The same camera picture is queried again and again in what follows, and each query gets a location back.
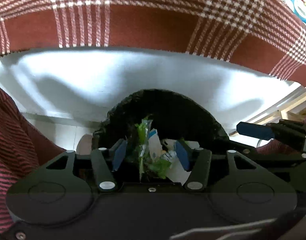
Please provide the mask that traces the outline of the red white plaid tablecloth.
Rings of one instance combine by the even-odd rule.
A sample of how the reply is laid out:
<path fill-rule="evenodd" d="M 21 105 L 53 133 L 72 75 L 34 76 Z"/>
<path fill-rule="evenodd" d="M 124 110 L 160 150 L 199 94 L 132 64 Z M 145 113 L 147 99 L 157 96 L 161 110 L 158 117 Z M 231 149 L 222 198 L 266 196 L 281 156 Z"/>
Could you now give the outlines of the red white plaid tablecloth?
<path fill-rule="evenodd" d="M 112 46 L 210 57 L 306 88 L 306 25 L 283 0 L 0 0 L 0 57 Z"/>

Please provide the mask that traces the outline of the black trash bin bag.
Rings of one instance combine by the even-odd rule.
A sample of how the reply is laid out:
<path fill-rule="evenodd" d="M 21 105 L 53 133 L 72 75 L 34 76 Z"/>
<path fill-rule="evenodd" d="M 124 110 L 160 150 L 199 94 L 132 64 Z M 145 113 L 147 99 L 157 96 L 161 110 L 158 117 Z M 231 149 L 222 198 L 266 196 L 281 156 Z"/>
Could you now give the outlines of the black trash bin bag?
<path fill-rule="evenodd" d="M 139 180 L 139 164 L 136 146 L 138 142 L 135 124 L 149 116 L 151 128 L 158 131 L 160 140 L 196 141 L 206 149 L 216 139 L 229 140 L 222 125 L 206 109 L 190 98 L 162 89 L 137 91 L 114 106 L 93 133 L 92 149 L 111 148 L 118 140 L 128 142 L 126 155 L 120 166 L 120 178 L 124 185 L 152 186 L 154 183 L 170 185 L 169 179 L 153 178 L 144 174 Z"/>

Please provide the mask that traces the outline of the white blue paper trash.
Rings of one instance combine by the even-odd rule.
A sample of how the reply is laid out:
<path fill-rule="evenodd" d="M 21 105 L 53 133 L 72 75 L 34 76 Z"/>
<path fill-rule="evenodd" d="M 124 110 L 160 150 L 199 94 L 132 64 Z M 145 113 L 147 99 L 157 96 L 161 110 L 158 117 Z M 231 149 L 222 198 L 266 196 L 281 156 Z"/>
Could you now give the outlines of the white blue paper trash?
<path fill-rule="evenodd" d="M 174 183 L 181 183 L 183 185 L 188 179 L 190 172 L 185 171 L 182 167 L 174 149 L 175 142 L 175 140 L 171 139 L 160 140 L 157 130 L 152 129 L 149 132 L 148 139 L 150 154 L 148 168 L 158 178 L 168 178 Z"/>

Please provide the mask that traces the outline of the green plastic wrapper trash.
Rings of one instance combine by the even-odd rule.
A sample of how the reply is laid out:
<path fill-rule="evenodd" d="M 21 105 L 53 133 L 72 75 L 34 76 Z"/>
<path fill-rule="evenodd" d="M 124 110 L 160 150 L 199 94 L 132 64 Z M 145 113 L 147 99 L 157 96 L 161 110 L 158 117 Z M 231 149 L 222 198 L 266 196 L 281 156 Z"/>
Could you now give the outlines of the green plastic wrapper trash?
<path fill-rule="evenodd" d="M 153 178 L 158 178 L 158 176 L 149 170 L 148 168 L 148 161 L 150 161 L 150 154 L 149 154 L 149 147 L 148 147 L 148 139 L 149 139 L 149 132 L 152 129 L 151 125 L 153 123 L 153 120 L 150 119 L 149 116 L 142 119 L 141 123 L 135 124 L 134 127 L 137 131 L 137 146 L 136 146 L 136 152 L 138 154 L 138 164 L 139 164 L 139 180 L 141 180 L 144 177 L 144 174 L 153 173 Z"/>

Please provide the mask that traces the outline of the white undercloth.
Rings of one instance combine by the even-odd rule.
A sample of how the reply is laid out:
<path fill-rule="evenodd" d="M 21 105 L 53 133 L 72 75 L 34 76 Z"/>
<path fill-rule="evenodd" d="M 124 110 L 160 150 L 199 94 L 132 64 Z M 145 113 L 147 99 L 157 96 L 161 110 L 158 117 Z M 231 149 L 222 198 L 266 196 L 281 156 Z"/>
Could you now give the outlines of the white undercloth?
<path fill-rule="evenodd" d="M 195 100 L 226 132 L 303 94 L 292 81 L 201 56 L 140 49 L 34 49 L 0 58 L 0 87 L 42 134 L 76 149 L 107 112 L 141 89 Z"/>

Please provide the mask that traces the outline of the red maroon striped sleeve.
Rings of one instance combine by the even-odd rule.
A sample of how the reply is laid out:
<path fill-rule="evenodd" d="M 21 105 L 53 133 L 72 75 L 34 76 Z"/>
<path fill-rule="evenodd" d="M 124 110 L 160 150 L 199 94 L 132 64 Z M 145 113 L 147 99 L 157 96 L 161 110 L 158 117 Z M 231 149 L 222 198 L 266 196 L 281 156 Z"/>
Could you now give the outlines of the red maroon striped sleeve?
<path fill-rule="evenodd" d="M 13 225 L 5 203 L 11 185 L 64 151 L 38 131 L 0 88 L 0 233 Z"/>

